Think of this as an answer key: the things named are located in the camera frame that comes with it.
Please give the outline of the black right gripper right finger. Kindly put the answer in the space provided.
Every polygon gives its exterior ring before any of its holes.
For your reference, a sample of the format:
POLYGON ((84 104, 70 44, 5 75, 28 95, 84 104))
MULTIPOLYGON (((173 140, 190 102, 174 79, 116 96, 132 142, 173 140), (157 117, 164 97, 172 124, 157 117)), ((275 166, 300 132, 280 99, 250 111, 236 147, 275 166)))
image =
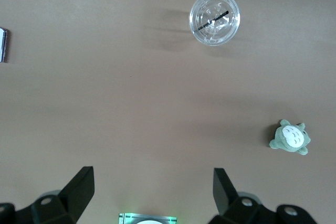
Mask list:
POLYGON ((299 206, 279 205, 271 211, 253 197, 239 195, 223 168, 214 168, 213 197, 218 215, 210 223, 316 223, 299 206))

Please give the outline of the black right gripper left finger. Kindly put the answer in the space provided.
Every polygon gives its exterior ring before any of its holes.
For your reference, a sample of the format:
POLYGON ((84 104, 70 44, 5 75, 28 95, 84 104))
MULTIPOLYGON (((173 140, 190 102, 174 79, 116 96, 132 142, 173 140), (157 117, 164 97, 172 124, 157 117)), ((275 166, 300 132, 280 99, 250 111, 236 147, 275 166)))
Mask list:
POLYGON ((94 184, 94 169, 85 166, 62 190, 44 193, 21 210, 2 202, 1 223, 77 223, 95 193, 94 184))

